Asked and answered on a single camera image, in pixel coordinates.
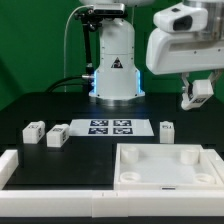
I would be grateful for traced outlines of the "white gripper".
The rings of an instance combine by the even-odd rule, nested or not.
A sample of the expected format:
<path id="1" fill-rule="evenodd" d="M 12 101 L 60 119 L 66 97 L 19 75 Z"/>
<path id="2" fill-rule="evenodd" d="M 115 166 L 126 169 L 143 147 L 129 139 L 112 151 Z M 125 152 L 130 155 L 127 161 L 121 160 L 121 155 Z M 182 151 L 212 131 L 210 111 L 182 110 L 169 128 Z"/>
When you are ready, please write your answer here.
<path id="1" fill-rule="evenodd" d="M 224 40 L 200 41 L 193 33 L 171 34 L 156 28 L 148 40 L 146 66 L 155 75 L 182 73 L 182 91 L 191 100 L 188 72 L 217 69 L 208 77 L 215 87 L 224 68 Z"/>

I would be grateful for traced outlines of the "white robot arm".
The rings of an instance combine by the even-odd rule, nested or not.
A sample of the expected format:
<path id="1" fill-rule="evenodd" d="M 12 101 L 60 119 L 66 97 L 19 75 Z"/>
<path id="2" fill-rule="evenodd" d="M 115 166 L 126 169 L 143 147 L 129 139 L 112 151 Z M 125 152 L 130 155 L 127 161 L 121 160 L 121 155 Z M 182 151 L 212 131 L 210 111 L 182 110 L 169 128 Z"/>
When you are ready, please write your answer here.
<path id="1" fill-rule="evenodd" d="M 100 33 L 100 65 L 92 72 L 89 96 L 107 105 L 145 95 L 134 65 L 133 26 L 124 20 L 127 7 L 154 0 L 80 0 L 87 7 L 82 23 Z M 198 108 L 212 95 L 224 72 L 224 0 L 182 0 L 157 12 L 149 36 L 146 66 L 155 75 L 179 73 L 184 83 L 181 107 Z"/>

